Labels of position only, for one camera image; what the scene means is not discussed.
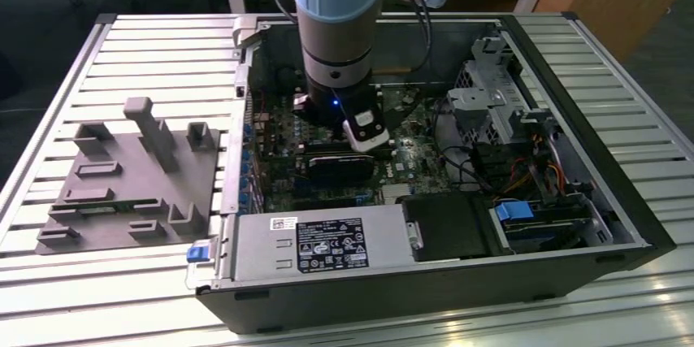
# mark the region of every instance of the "sticker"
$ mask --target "sticker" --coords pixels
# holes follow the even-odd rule
[[[269,230],[296,229],[297,217],[275,217],[269,219]]]
[[[319,271],[368,267],[361,219],[295,223],[297,270]]]

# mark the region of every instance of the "metal bracket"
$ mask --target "metal bracket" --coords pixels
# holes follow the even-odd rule
[[[256,32],[257,17],[255,15],[243,15],[233,20],[233,30],[231,34],[237,48],[244,49],[256,41],[256,39],[249,40]]]

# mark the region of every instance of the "cable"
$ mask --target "cable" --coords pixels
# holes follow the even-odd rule
[[[424,0],[417,0],[417,1],[419,1],[419,6],[421,7],[421,12],[424,13],[424,26],[426,26],[427,42],[426,42],[424,58],[421,59],[421,63],[415,68],[412,68],[412,72],[416,72],[428,63],[430,57],[431,57],[431,46],[432,46],[432,41],[434,41],[434,37],[432,37],[434,34],[431,31],[430,11],[426,8],[426,1]]]
[[[291,20],[291,22],[293,24],[296,24],[297,23],[296,17],[292,14],[289,14],[289,11],[287,11],[287,9],[284,8],[284,5],[281,4],[281,0],[275,0],[275,4],[276,4],[277,8],[280,9],[281,14],[284,14],[287,19]]]
[[[448,156],[446,156],[446,154],[440,151],[440,149],[438,147],[438,143],[436,143],[436,123],[438,123],[438,116],[442,111],[442,108],[443,108],[443,98],[439,99],[439,101],[438,101],[436,109],[434,111],[434,120],[431,121],[431,138],[434,140],[432,145],[434,145],[434,150],[435,150],[436,154],[443,158],[443,160],[446,160],[446,163],[448,163],[451,166],[454,166],[459,170],[459,172],[464,172],[476,181],[476,184],[479,184],[479,187],[482,188],[483,191],[492,193],[495,195],[503,196],[503,193],[500,193],[491,186],[491,184],[488,184],[488,182],[484,180],[484,178],[480,177],[480,175],[478,173],[475,173],[474,171],[464,168],[462,164],[458,164],[454,160],[451,160],[451,158]]]

